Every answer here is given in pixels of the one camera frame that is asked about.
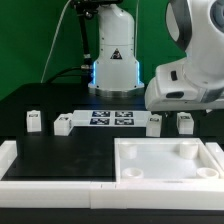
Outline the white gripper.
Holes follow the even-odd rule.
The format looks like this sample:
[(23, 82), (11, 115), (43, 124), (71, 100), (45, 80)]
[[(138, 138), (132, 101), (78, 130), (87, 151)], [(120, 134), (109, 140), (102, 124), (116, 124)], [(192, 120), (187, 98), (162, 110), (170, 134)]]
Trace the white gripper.
[(151, 112), (224, 109), (224, 93), (215, 101), (202, 102), (202, 92), (183, 75), (181, 59), (160, 65), (145, 92), (145, 107)]

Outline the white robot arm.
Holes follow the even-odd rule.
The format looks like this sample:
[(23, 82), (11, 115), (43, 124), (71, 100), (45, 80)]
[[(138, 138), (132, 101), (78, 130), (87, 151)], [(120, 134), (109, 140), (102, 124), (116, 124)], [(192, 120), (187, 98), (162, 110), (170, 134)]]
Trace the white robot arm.
[(89, 90), (143, 91), (149, 111), (223, 109), (224, 0), (143, 2), (141, 16), (101, 4)]

